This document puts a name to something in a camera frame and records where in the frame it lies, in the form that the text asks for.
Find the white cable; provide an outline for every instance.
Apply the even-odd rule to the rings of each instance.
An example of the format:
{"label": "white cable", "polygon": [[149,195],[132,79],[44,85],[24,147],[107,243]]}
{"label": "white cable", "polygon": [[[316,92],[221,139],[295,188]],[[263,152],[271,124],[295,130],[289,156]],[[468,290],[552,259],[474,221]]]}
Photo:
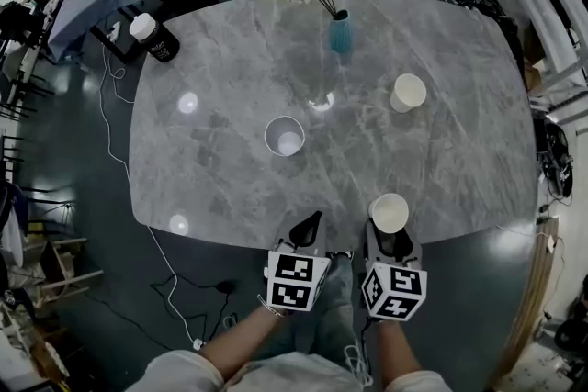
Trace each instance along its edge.
{"label": "white cable", "polygon": [[104,61],[104,68],[106,70],[108,70],[110,77],[112,77],[112,86],[114,87],[114,95],[116,95],[117,98],[121,99],[123,102],[132,105],[135,103],[134,101],[131,102],[130,100],[127,100],[124,96],[120,96],[119,92],[117,91],[116,81],[122,79],[125,76],[125,74],[127,73],[127,70],[124,67],[119,67],[114,73],[112,73],[112,71],[110,70],[110,58],[111,57],[112,57],[112,52],[108,55],[108,59],[107,59],[105,47],[102,46],[102,60]]}
{"label": "white cable", "polygon": [[545,232],[536,232],[535,235],[531,235],[531,234],[525,234],[524,232],[518,232],[516,230],[512,230],[512,229],[507,229],[506,227],[503,226],[499,226],[498,224],[496,225],[496,227],[498,229],[502,229],[502,230],[506,230],[507,232],[512,232],[513,234],[518,234],[518,235],[524,235],[525,237],[529,237],[531,239],[534,239],[537,235],[543,235],[547,238],[549,238],[550,236],[548,234],[546,234]]}
{"label": "white cable", "polygon": [[345,363],[347,367],[351,371],[359,384],[362,387],[369,387],[374,383],[374,379],[371,375],[369,375],[368,368],[366,367],[366,363],[359,352],[359,348],[356,344],[348,344],[344,349],[343,353],[345,355]]}
{"label": "white cable", "polygon": [[[525,237],[530,237],[530,236],[529,236],[529,234],[524,234],[523,232],[517,232],[516,230],[510,230],[510,229],[506,229],[506,228],[504,228],[504,227],[501,227],[501,226],[498,226],[498,225],[497,225],[496,227],[497,227],[498,229],[507,230],[507,231],[509,231],[509,232],[512,232],[512,233],[514,233],[514,234],[519,234],[519,235],[524,235]],[[565,243],[565,241],[563,240],[563,238],[562,238],[562,237],[560,237],[559,235],[555,235],[555,236],[549,236],[549,235],[548,235],[548,234],[546,234],[545,232],[537,232],[537,233],[535,234],[535,236],[533,236],[533,238],[535,238],[537,235],[543,235],[543,236],[545,236],[545,237],[547,237],[547,238],[549,238],[549,237],[554,237],[554,238],[555,238],[555,239],[557,239],[558,241],[561,241],[561,244],[563,245],[563,252],[562,252],[562,253],[561,253],[561,255],[560,255],[560,257],[561,257],[561,271],[560,271],[560,274],[558,275],[558,279],[557,279],[557,280],[556,280],[556,282],[555,282],[555,286],[554,286],[554,288],[553,288],[553,292],[551,293],[551,296],[549,296],[549,299],[548,299],[548,300],[545,302],[545,304],[543,304],[543,308],[541,309],[541,310],[543,310],[543,311],[545,312],[545,311],[546,311],[546,310],[545,310],[545,309],[546,309],[546,307],[547,307],[547,306],[548,306],[548,305],[551,303],[551,301],[553,300],[553,297],[555,296],[555,293],[558,291],[558,285],[560,284],[561,275],[563,274],[563,272],[564,272],[564,271],[565,271],[565,269],[566,269],[566,261],[565,261],[565,259],[563,258],[563,253],[565,253],[565,251],[566,251],[566,243]]]}
{"label": "white cable", "polygon": [[[127,163],[125,161],[119,159],[117,156],[115,156],[112,153],[112,150],[110,149],[110,146],[111,146],[111,143],[112,143],[111,138],[110,138],[110,123],[108,123],[107,116],[104,113],[104,104],[103,104],[104,98],[102,96],[102,89],[104,88],[104,82],[105,82],[105,80],[107,78],[107,72],[108,72],[108,68],[107,68],[106,58],[105,58],[104,73],[102,74],[102,82],[100,83],[100,88],[98,90],[98,94],[100,95],[100,99],[99,99],[100,114],[102,115],[102,118],[104,119],[104,122],[107,124],[107,137],[108,137],[108,147],[107,147],[107,150],[108,150],[108,155],[110,157],[112,157],[115,161],[117,161],[119,163],[122,163],[124,165],[125,172],[127,174],[127,180],[129,181],[129,186],[130,186],[130,174],[129,174],[129,167],[127,166]],[[187,326],[186,319],[184,319],[184,316],[180,313],[180,311],[174,306],[174,304],[172,302],[172,296],[174,295],[175,289],[177,288],[177,282],[178,282],[177,274],[175,273],[175,270],[172,267],[172,265],[169,263],[169,260],[167,260],[167,257],[165,256],[164,249],[162,249],[162,246],[159,244],[159,241],[155,237],[155,234],[153,233],[152,229],[149,226],[145,226],[145,227],[147,227],[147,230],[149,231],[149,233],[153,237],[153,241],[155,242],[155,245],[157,245],[157,248],[159,249],[159,252],[161,252],[162,256],[164,257],[165,264],[167,264],[167,267],[169,268],[169,271],[172,272],[172,274],[174,275],[174,286],[172,287],[172,290],[170,291],[169,295],[167,296],[167,303],[171,306],[171,308],[174,310],[174,312],[177,314],[177,316],[184,322],[184,327],[186,328],[187,337],[190,339],[190,344],[194,345],[194,339],[192,338],[192,335],[190,334],[190,328]]]}
{"label": "white cable", "polygon": [[222,320],[222,326],[225,330],[232,329],[235,325],[237,325],[237,320],[232,315],[228,315]]}

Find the white paper cup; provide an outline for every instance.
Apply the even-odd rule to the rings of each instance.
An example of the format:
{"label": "white paper cup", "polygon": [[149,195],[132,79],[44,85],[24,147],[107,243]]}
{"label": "white paper cup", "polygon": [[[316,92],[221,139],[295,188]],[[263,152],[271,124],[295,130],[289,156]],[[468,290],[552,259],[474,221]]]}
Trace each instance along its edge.
{"label": "white paper cup", "polygon": [[399,113],[416,108],[426,99],[426,87],[421,79],[411,73],[400,75],[394,82],[390,106]]}
{"label": "white paper cup", "polygon": [[267,148],[275,155],[289,157],[302,149],[304,129],[292,117],[274,118],[267,123],[265,139]]}
{"label": "white paper cup", "polygon": [[394,234],[406,225],[408,204],[396,193],[387,193],[375,199],[367,210],[376,227],[387,234]]}

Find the bottle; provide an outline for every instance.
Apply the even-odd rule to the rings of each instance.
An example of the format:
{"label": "bottle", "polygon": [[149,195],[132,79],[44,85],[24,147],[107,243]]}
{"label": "bottle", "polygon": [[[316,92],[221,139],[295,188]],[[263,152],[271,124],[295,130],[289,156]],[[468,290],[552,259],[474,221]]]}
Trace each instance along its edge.
{"label": "bottle", "polygon": [[171,61],[180,50],[177,38],[149,14],[137,15],[129,33],[158,61]]}

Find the glass vase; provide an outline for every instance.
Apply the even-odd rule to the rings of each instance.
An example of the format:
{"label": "glass vase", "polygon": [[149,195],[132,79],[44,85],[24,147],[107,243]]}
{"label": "glass vase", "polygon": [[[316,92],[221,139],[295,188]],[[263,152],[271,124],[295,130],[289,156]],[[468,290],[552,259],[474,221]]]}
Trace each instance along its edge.
{"label": "glass vase", "polygon": [[329,27],[329,44],[339,54],[346,54],[353,48],[353,33],[346,10],[339,10]]}

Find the forearm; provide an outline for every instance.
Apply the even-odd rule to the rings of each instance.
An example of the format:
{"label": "forearm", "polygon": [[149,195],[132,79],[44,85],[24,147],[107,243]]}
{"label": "forearm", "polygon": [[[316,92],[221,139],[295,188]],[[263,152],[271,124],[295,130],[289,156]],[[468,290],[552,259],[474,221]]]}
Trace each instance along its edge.
{"label": "forearm", "polygon": [[214,364],[226,381],[251,359],[281,320],[260,306],[247,319],[208,342],[199,353]]}
{"label": "forearm", "polygon": [[421,370],[399,322],[378,324],[378,353],[384,388],[402,375]]}

